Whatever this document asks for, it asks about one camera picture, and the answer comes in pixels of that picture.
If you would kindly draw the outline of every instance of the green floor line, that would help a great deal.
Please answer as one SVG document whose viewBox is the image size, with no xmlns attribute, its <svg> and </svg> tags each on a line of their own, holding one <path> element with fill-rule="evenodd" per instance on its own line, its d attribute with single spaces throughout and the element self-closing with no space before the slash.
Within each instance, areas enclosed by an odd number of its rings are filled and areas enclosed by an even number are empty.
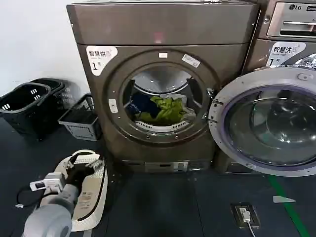
<svg viewBox="0 0 316 237">
<path fill-rule="evenodd" d="M 276 190 L 276 193 L 279 196 L 287 197 L 283 187 L 277 181 L 276 176 L 269 175 L 268 180 L 270 181 L 271 185 L 274 187 L 274 189 Z M 283 205 L 285 207 L 285 210 L 287 211 L 287 214 L 290 216 L 291 220 L 293 221 L 296 229 L 300 233 L 301 237 L 310 237 L 311 235 L 308 233 L 308 231 L 307 231 L 306 227 L 304 226 L 303 222 L 301 221 L 300 217 L 298 216 L 298 214 L 294 210 L 293 205 L 289 202 L 283 203 Z"/>
</svg>

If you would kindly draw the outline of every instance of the lg logo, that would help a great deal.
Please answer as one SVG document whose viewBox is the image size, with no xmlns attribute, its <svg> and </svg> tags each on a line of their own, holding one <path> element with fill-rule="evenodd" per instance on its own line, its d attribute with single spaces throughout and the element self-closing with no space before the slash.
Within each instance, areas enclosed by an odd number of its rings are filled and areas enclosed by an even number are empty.
<svg viewBox="0 0 316 237">
<path fill-rule="evenodd" d="M 296 6 L 294 4 L 291 4 L 290 7 L 289 7 L 290 10 L 301 10 L 302 9 L 302 6 Z"/>
</svg>

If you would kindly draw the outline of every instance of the floor socket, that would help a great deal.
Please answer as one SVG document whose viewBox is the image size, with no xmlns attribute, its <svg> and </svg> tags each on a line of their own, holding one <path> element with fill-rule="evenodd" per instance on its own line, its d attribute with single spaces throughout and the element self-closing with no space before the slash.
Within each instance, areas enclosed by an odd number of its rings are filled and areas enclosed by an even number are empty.
<svg viewBox="0 0 316 237">
<path fill-rule="evenodd" d="M 253 206 L 248 202 L 239 202 L 239 203 L 232 203 L 231 204 L 231 210 L 232 210 L 232 213 L 234 215 L 236 224 L 240 228 L 248 227 L 247 223 L 243 221 L 242 215 L 239 211 L 240 208 L 246 208 L 248 211 L 250 211 L 250 218 L 251 218 L 250 224 L 252 227 L 258 228 L 260 226 L 258 216 L 257 216 Z"/>
</svg>

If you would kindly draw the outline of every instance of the white plug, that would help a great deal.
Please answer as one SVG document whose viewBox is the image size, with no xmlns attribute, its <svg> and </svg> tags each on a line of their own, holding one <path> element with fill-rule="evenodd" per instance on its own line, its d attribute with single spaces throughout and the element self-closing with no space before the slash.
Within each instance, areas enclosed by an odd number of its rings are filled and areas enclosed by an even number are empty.
<svg viewBox="0 0 316 237">
<path fill-rule="evenodd" d="M 242 215 L 242 219 L 244 222 L 250 223 L 250 211 L 247 211 L 246 208 L 239 208 L 239 211 Z"/>
</svg>

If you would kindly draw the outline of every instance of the laundry basket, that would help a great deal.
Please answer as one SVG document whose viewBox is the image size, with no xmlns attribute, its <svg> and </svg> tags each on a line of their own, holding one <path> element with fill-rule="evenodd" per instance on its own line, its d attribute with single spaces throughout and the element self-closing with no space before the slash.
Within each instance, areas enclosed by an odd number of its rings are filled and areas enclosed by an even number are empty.
<svg viewBox="0 0 316 237">
<path fill-rule="evenodd" d="M 58 125 L 56 98 L 51 87 L 24 83 L 0 97 L 2 117 L 25 138 L 42 140 Z"/>
<path fill-rule="evenodd" d="M 51 89 L 51 94 L 57 99 L 57 107 L 58 107 L 58 118 L 63 115 L 66 111 L 63 98 L 61 96 L 61 92 L 65 89 L 65 84 L 62 80 L 52 79 L 52 78 L 39 78 L 31 81 L 33 83 L 40 83 L 44 85 L 48 85 Z"/>
<path fill-rule="evenodd" d="M 78 139 L 97 141 L 102 134 L 91 94 L 84 95 L 58 122 Z"/>
</svg>

